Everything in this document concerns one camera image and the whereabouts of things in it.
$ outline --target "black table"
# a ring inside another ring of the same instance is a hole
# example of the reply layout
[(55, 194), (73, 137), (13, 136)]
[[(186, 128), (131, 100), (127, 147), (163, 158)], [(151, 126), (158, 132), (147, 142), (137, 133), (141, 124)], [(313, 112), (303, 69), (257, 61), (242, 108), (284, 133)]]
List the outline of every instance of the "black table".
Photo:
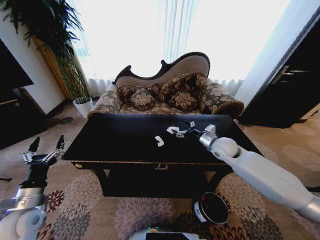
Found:
[[(199, 130), (213, 124), (219, 137), (260, 153), (227, 115), (104, 113), (88, 120), (63, 159), (93, 171), (104, 196), (194, 198), (214, 192), (232, 169), (196, 139), (166, 131), (169, 126), (187, 129), (183, 120), (194, 121)], [(104, 169), (110, 169), (108, 177)], [(205, 171), (215, 172), (209, 183)]]

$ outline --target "sofa armrest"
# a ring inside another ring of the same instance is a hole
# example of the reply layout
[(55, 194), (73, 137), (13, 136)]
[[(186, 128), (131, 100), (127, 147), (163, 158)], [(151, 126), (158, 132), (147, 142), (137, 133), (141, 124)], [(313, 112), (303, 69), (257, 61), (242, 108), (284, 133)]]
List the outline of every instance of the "sofa armrest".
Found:
[(232, 119), (237, 118), (245, 108), (244, 103), (236, 100), (220, 84), (213, 83), (212, 80), (207, 83), (199, 95), (199, 110), (203, 114), (229, 115)]
[(122, 104), (123, 101), (117, 93), (117, 86), (111, 84), (88, 113), (88, 119), (92, 114), (118, 113)]

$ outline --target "floral carpet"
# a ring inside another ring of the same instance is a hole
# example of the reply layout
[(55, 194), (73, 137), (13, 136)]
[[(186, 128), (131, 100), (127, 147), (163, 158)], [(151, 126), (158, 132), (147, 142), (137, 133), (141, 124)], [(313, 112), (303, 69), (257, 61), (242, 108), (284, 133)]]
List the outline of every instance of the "floral carpet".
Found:
[[(39, 153), (54, 147), (61, 134), (69, 145), (86, 123), (72, 105), (58, 117), (66, 116), (74, 120), (39, 134)], [(287, 129), (245, 126), (243, 131), (267, 158), (295, 174), (306, 186), (320, 185), (319, 113)], [(12, 178), (10, 182), (0, 181), (0, 199), (13, 197), (24, 180), (28, 167), (22, 153), (34, 139), (0, 150), (0, 176)], [(191, 199), (104, 197), (96, 176), (69, 162), (53, 165), (47, 181), (47, 221), (38, 232), (39, 240), (127, 240), (149, 226), (195, 233), (207, 240), (320, 240), (320, 225), (266, 199), (234, 173), (217, 188), (228, 205), (229, 220), (210, 226), (200, 224), (193, 216)]]

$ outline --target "floral cushion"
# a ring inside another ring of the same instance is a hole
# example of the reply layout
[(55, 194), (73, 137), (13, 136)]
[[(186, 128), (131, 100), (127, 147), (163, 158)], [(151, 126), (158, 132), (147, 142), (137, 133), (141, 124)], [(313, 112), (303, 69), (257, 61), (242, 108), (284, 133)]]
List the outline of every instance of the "floral cushion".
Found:
[(184, 88), (186, 91), (192, 93), (194, 97), (198, 97), (199, 92), (205, 86), (206, 80), (206, 75), (199, 71), (184, 73), (164, 84), (157, 99), (165, 103)]
[(151, 94), (144, 88), (141, 88), (133, 94), (130, 101), (132, 106), (139, 111), (147, 110), (155, 104), (153, 96), (151, 96)]
[(88, 113), (88, 118), (92, 114), (118, 113), (123, 102), (120, 96), (114, 91), (105, 91)]
[(150, 93), (154, 98), (156, 98), (159, 94), (160, 87), (159, 87), (158, 83), (154, 83), (149, 86), (139, 86), (139, 85), (134, 85), (134, 84), (126, 84), (126, 85), (120, 86), (117, 91), (118, 91), (118, 94), (123, 99), (123, 101), (125, 103), (128, 103), (128, 102), (130, 102), (131, 96), (142, 88), (146, 89), (148, 91), (148, 93)]
[(229, 115), (233, 119), (237, 118), (245, 108), (243, 102), (236, 100), (218, 83), (205, 86), (199, 98), (212, 114)]
[(197, 100), (187, 91), (177, 92), (168, 103), (183, 112), (190, 112), (197, 106)]
[(207, 76), (202, 72), (190, 72), (185, 78), (185, 90), (195, 98), (198, 98), (200, 91), (205, 87)]

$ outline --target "dark door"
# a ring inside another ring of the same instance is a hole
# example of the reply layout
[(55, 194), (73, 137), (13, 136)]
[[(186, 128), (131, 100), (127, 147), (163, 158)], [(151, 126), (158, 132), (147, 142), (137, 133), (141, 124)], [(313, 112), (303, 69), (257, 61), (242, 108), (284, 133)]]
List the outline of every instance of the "dark door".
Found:
[(320, 21), (239, 121), (287, 128), (320, 102)]

